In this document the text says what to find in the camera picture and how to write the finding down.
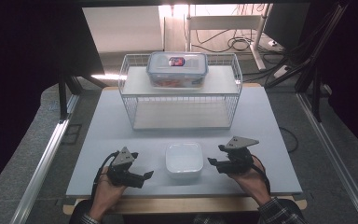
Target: white wire basket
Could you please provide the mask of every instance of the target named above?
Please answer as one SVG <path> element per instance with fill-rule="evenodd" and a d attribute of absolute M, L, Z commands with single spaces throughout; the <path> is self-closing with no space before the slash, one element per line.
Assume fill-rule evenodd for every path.
<path fill-rule="evenodd" d="M 234 53 L 208 54 L 209 72 L 199 89 L 156 88 L 149 54 L 128 54 L 118 89 L 134 130 L 229 129 L 241 95 L 242 73 Z"/>

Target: sleeve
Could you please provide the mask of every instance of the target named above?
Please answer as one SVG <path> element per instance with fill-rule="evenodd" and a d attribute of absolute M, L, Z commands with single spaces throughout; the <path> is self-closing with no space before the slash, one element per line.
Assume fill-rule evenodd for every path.
<path fill-rule="evenodd" d="M 282 206 L 277 198 L 258 208 L 261 217 L 267 224 L 307 224 L 298 214 Z"/>

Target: white tabletop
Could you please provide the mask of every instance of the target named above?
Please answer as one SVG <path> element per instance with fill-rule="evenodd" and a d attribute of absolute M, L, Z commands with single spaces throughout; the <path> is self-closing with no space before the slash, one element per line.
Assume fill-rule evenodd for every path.
<path fill-rule="evenodd" d="M 296 173 L 272 113 L 264 88 L 243 88 L 231 129 L 191 131 L 134 131 L 118 91 L 104 90 L 81 149 L 66 194 L 90 196 L 92 181 L 103 160 L 112 152 L 127 147 L 139 152 L 130 171 L 137 175 L 154 171 L 141 189 L 128 188 L 125 196 L 199 197 L 242 194 L 238 185 L 224 174 L 218 174 L 207 158 L 226 161 L 225 145 L 232 136 L 259 140 L 248 147 L 265 165 L 272 195 L 300 193 Z M 165 166 L 165 149 L 172 143 L 196 142 L 203 153 L 200 176 L 190 180 L 172 179 Z"/>

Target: small white bowl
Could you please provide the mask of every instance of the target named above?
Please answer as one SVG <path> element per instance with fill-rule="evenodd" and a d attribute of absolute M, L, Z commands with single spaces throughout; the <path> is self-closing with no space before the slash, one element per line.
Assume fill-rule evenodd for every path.
<path fill-rule="evenodd" d="M 165 151 L 168 174 L 174 179 L 194 178 L 203 167 L 201 146 L 198 143 L 175 143 Z"/>

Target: label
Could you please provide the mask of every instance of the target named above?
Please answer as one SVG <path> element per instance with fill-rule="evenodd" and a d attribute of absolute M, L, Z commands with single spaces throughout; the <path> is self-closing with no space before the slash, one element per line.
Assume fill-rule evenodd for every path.
<path fill-rule="evenodd" d="M 185 65 L 185 58 L 183 57 L 171 57 L 168 64 L 170 66 L 183 66 Z"/>

